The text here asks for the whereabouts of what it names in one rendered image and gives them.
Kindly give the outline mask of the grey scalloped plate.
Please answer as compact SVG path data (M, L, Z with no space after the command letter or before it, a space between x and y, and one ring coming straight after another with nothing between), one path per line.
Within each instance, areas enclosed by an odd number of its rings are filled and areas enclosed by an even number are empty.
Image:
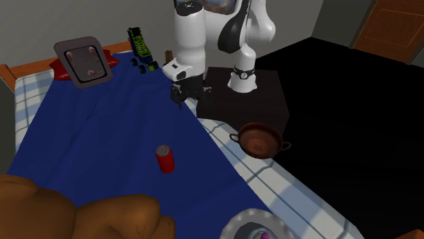
M295 239L292 231L276 215L257 208L248 208L235 215L223 228L219 239Z

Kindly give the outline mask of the grey square framed device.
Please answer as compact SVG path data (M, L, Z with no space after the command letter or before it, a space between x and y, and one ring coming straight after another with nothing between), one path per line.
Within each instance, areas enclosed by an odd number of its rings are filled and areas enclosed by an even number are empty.
M59 41L54 50L77 88L93 87L113 78L101 44L94 37Z

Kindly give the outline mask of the red pillow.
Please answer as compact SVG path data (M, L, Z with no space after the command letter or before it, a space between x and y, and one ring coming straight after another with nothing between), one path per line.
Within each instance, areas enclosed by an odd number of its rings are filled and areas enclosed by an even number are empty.
M109 50L103 50L105 57L107 59L107 62L109 64L110 68L115 67L120 63L120 61L116 58L114 58ZM56 59L55 61L51 62L49 66L54 70L54 80L57 81L67 81L71 80L68 72L62 65L61 61L59 59Z

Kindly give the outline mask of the brown wooden door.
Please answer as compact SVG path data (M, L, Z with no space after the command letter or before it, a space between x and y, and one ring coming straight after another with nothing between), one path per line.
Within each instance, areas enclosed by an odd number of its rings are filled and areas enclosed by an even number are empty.
M424 0L376 0L351 47L412 64L424 49Z

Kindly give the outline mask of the bed with blue blanket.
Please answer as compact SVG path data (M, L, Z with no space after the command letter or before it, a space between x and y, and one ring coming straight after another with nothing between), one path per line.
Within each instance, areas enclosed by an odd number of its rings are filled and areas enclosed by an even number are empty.
M364 239L339 212L271 159L246 155L231 126L180 109L161 70L142 75L119 53L113 79L79 89L52 71L16 83L17 153L9 173L59 191L76 206L126 194L158 199L177 239L219 239L247 208L281 218L295 239ZM168 145L165 174L156 149Z

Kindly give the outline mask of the red can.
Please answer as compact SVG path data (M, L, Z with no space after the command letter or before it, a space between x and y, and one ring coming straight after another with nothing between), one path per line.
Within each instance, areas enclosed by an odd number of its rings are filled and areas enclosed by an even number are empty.
M165 174L173 172L175 169L175 161L171 148L168 145L160 145L155 153L161 171Z

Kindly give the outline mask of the brown plush toy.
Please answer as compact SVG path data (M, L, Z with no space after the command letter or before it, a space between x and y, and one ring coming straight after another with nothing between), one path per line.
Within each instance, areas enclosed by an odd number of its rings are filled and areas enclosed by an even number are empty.
M0 174L0 239L175 239L157 199L127 195L75 207L62 194Z

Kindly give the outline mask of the dark robot stand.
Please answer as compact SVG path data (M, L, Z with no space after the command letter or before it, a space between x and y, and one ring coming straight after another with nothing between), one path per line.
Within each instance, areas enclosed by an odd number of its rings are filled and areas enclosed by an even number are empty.
M257 70L257 89L238 93L228 87L232 69L210 67L205 85L211 88L211 101L200 100L196 106L199 118L226 122L235 130L245 124L261 122L284 133L289 111L276 71Z

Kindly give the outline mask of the green and blue roller skate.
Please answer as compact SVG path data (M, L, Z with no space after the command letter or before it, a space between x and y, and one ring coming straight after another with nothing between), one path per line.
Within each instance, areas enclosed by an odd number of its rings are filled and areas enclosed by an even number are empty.
M130 60L132 66L138 67L139 72L142 74L147 73L147 71L152 72L158 69L158 63L153 59L152 53L146 46L140 28L130 27L127 33L134 54L134 58Z

